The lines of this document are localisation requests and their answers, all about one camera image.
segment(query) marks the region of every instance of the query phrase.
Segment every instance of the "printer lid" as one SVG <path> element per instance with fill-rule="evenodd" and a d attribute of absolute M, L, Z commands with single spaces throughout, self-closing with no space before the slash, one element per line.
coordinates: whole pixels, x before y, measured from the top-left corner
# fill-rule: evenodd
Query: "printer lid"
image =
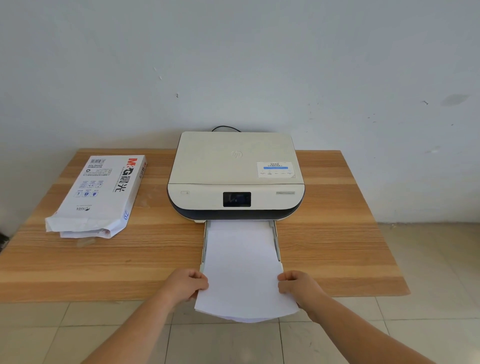
<path fill-rule="evenodd" d="M 303 184 L 289 134 L 184 132 L 169 184 Z"/>

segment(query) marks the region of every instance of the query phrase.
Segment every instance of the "printer label sticker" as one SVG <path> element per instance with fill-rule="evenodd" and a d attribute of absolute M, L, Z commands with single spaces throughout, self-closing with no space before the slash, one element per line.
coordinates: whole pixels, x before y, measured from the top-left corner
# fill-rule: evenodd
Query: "printer label sticker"
<path fill-rule="evenodd" d="M 292 162 L 257 162 L 258 178 L 293 178 Z"/>

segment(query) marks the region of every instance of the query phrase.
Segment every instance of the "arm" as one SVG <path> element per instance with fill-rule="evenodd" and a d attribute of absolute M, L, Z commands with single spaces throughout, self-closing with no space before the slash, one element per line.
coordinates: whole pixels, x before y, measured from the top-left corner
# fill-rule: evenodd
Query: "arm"
<path fill-rule="evenodd" d="M 177 269 L 158 292 L 145 301 L 83 364 L 145 364 L 176 304 L 208 288 L 207 278 L 194 269 Z"/>
<path fill-rule="evenodd" d="M 433 363 L 329 297 L 307 273 L 289 271 L 280 274 L 278 280 L 280 293 L 293 295 L 350 364 Z"/>

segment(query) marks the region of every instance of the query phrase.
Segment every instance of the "white printer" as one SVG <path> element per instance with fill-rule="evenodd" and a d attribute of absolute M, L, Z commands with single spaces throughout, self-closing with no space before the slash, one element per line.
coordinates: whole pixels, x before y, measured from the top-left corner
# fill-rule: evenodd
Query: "white printer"
<path fill-rule="evenodd" d="M 300 205 L 305 185 L 292 138 L 281 133 L 182 133 L 168 197 L 184 217 L 279 220 Z"/>

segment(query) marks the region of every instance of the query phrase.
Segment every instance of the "wood grain surface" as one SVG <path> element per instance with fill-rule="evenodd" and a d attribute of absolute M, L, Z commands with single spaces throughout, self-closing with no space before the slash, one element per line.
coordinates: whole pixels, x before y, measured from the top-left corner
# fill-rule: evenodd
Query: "wood grain surface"
<path fill-rule="evenodd" d="M 200 266 L 204 225 L 167 197 L 169 149 L 81 149 L 0 254 L 0 302 L 145 299 L 178 267 Z M 112 239 L 45 232 L 91 155 L 145 154 L 148 166 L 127 227 Z M 298 210 L 277 223 L 285 270 L 303 270 L 332 296 L 409 290 L 340 151 L 297 151 L 305 180 Z"/>

